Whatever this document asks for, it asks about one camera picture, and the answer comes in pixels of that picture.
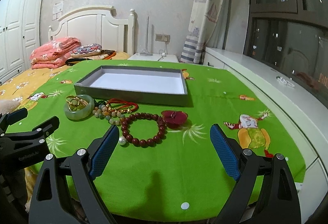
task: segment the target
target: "white headboard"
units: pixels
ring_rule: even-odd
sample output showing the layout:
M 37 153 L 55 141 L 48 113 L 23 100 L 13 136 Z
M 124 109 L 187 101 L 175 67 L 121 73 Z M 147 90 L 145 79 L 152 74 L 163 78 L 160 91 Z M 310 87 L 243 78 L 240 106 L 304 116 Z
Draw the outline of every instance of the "white headboard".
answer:
M 82 45 L 98 43 L 102 49 L 134 54 L 134 9 L 128 19 L 118 20 L 112 15 L 113 6 L 95 5 L 76 8 L 59 18 L 58 29 L 49 26 L 49 41 L 71 36 L 81 40 Z

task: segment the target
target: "nightstand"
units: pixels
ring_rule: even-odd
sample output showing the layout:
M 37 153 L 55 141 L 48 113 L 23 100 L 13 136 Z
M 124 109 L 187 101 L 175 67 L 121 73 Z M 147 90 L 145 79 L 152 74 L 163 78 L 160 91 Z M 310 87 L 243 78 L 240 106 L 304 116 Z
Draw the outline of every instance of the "nightstand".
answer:
M 139 53 L 134 54 L 128 60 L 148 60 L 148 61 L 161 61 L 161 62 L 173 62 L 179 63 L 176 55 L 167 55 L 166 57 L 161 58 L 160 54 L 153 54 L 152 56 L 140 56 Z

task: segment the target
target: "red bead bracelet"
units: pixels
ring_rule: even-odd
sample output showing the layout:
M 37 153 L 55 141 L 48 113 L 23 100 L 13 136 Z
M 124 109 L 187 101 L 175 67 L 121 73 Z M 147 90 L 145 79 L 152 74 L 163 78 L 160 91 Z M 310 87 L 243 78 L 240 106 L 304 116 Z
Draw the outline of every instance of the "red bead bracelet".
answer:
M 139 140 L 138 138 L 134 138 L 130 134 L 128 127 L 129 127 L 129 124 L 132 124 L 133 121 L 135 121 L 137 119 L 155 120 L 158 125 L 157 135 L 155 135 L 153 138 L 149 138 L 148 140 L 144 140 L 144 139 Z M 122 124 L 121 130 L 122 130 L 123 137 L 129 143 L 132 143 L 134 146 L 141 146 L 141 147 L 154 146 L 156 143 L 160 143 L 161 139 L 163 139 L 165 137 L 165 130 L 166 130 L 165 122 L 162 119 L 162 117 L 159 117 L 157 114 L 155 114 L 155 115 L 152 115 L 149 113 L 131 114 L 129 117 L 125 118 L 121 124 Z

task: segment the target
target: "power outlet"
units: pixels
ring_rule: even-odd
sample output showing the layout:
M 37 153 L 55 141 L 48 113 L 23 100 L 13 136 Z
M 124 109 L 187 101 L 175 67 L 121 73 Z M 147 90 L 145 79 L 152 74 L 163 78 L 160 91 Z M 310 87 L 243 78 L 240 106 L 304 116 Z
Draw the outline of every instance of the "power outlet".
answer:
M 155 41 L 169 43 L 170 42 L 170 36 L 167 35 L 167 34 L 156 34 Z

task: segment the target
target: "gray box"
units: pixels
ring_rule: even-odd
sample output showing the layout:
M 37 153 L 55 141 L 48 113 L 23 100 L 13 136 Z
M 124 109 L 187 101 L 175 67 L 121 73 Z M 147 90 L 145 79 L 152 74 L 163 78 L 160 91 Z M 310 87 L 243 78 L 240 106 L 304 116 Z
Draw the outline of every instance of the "gray box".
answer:
M 187 106 L 188 92 L 180 69 L 100 66 L 74 84 L 76 94 L 119 98 L 136 103 Z

